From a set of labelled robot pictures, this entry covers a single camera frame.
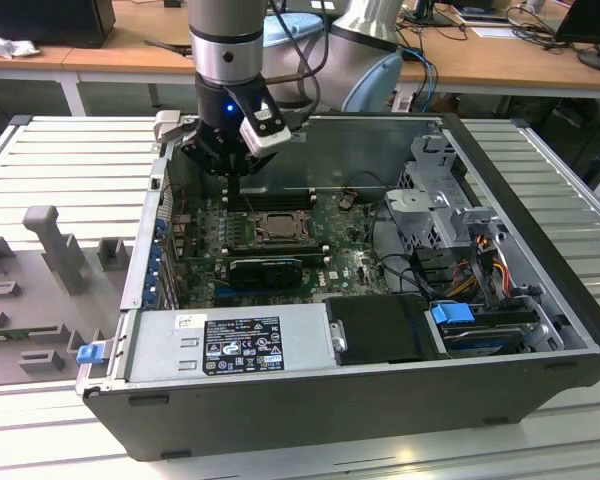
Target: warning label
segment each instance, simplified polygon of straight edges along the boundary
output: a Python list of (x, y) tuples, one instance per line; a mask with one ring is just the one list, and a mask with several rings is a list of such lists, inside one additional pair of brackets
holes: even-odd
[(207, 375), (284, 370), (280, 318), (205, 322), (202, 365)]

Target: metal rail table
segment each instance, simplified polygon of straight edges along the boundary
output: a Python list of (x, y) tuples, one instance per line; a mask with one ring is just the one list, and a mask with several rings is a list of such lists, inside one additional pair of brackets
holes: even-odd
[[(10, 168), (5, 159), (16, 158), (16, 151), (27, 151), (26, 158), (37, 159), (38, 164), (28, 170), (19, 167), (19, 191), (8, 192), (5, 200), (10, 198), (9, 202), (17, 203), (27, 195), (51, 195), (48, 186), (57, 182), (57, 178), (46, 183), (33, 178), (43, 176), (36, 172), (48, 168), (49, 158), (60, 163), (54, 165), (64, 175), (75, 169), (75, 185), (84, 186), (91, 181), (109, 181), (96, 177), (96, 169), (89, 162), (106, 163), (113, 169), (130, 162), (134, 156), (157, 157), (151, 141), (147, 140), (151, 120), (43, 117), (34, 118), (28, 126), (9, 127), (0, 140), (0, 178)], [(466, 124), (600, 302), (600, 201), (530, 129), (518, 128), (508, 121), (476, 120)], [(76, 157), (76, 151), (87, 156)], [(63, 153), (73, 160), (62, 163), (63, 155), (57, 154)], [(135, 186), (134, 182), (148, 181), (148, 174), (139, 172), (134, 180), (128, 172), (120, 171), (118, 177), (113, 170), (110, 173), (118, 186), (112, 183), (110, 188), (100, 188), (110, 189), (111, 199), (107, 200), (108, 195), (84, 195), (85, 198), (99, 202), (98, 208), (123, 198), (126, 206), (120, 208), (140, 205), (142, 200), (134, 200), (133, 194), (143, 187)], [(35, 184), (47, 185), (47, 193), (24, 188)], [(71, 211), (70, 198), (74, 201), (78, 198), (72, 197), (68, 186), (64, 188), (67, 192), (58, 198), (69, 203), (58, 207), (61, 215), (63, 210)], [(480, 191), (476, 193), (486, 201)], [(108, 215), (112, 215), (115, 208), (108, 208)], [(125, 212), (124, 216), (126, 223), (137, 221), (133, 212)], [(24, 245), (29, 240), (22, 239), (21, 234), (13, 229), (9, 235), (13, 235), (12, 241)], [(133, 241), (133, 235), (130, 232), (126, 236), (129, 242)], [(87, 232), (79, 235), (78, 240), (86, 245), (91, 238)], [(236, 408), (247, 412), (247, 408), (266, 406)], [(600, 383), (558, 395), (518, 425), (151, 464), (138, 463), (126, 456), (122, 446), (83, 406), (73, 391), (72, 381), (0, 387), (0, 479), (60, 476), (80, 479), (124, 476), (147, 480), (520, 477), (596, 480), (600, 479)]]

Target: yellow wire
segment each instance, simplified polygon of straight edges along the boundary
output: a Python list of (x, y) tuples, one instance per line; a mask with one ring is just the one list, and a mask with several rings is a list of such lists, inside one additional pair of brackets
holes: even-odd
[(461, 293), (463, 290), (470, 287), (475, 281), (476, 281), (476, 277), (472, 276), (468, 280), (465, 280), (464, 283), (461, 283), (456, 288), (454, 288), (447, 296), (453, 297), (453, 296), (457, 295), (458, 293)]

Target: blue tab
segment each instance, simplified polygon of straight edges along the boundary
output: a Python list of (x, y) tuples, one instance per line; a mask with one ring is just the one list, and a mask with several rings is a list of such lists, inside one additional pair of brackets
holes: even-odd
[(431, 314), (436, 324), (441, 323), (473, 323), (476, 321), (466, 303), (439, 303), (431, 309)]
[(104, 345), (83, 345), (78, 349), (78, 363), (104, 363)]
[(149, 255), (152, 258), (160, 258), (162, 256), (162, 248), (160, 248), (158, 245), (151, 245), (151, 248), (149, 249)]
[(163, 218), (156, 218), (156, 231), (160, 233), (167, 231), (167, 222)]

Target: wooden desk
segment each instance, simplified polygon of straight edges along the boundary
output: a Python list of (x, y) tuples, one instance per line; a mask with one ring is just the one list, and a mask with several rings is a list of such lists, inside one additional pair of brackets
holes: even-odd
[[(546, 10), (550, 19), (561, 19), (567, 12), (551, 1)], [(453, 28), (444, 32), (462, 36)], [(419, 45), (415, 34), (403, 33), (412, 46)], [(600, 98), (600, 71), (580, 63), (572, 50), (557, 54), (519, 39), (481, 38), (470, 27), (466, 33), (469, 40), (464, 42), (447, 39), (433, 28), (422, 35), (427, 59), (438, 68), (436, 91)], [(401, 83), (419, 85), (422, 80), (419, 62), (403, 66)]]
[(106, 43), (97, 50), (74, 48), (63, 61), (66, 70), (175, 73), (193, 77), (195, 70), (191, 60), (143, 43), (144, 40), (154, 40), (189, 45), (186, 5), (164, 8), (162, 2), (137, 5), (119, 0), (113, 2), (113, 7), (116, 24)]
[[(59, 82), (73, 115), (87, 113), (78, 88), (81, 82), (144, 83), (154, 85), (153, 92), (155, 84), (194, 83), (191, 60), (143, 43), (148, 39), (188, 45), (186, 7), (165, 9), (162, 2), (127, 0), (116, 0), (113, 5), (116, 25), (102, 48), (47, 47), (38, 57), (0, 59), (0, 78)], [(560, 18), (566, 11), (547, 2), (547, 18)], [(445, 33), (459, 34), (453, 28)], [(581, 64), (572, 51), (556, 55), (519, 39), (480, 38), (471, 28), (467, 35), (468, 41), (459, 42), (432, 28), (424, 32), (427, 58), (439, 72), (436, 91), (600, 98), (600, 72)], [(406, 32), (406, 36), (418, 45), (414, 34)], [(398, 90), (406, 94), (422, 80), (422, 66), (405, 63)]]
[(44, 47), (40, 55), (15, 57), (12, 60), (0, 57), (0, 69), (62, 70), (62, 61), (71, 52), (71, 47)]

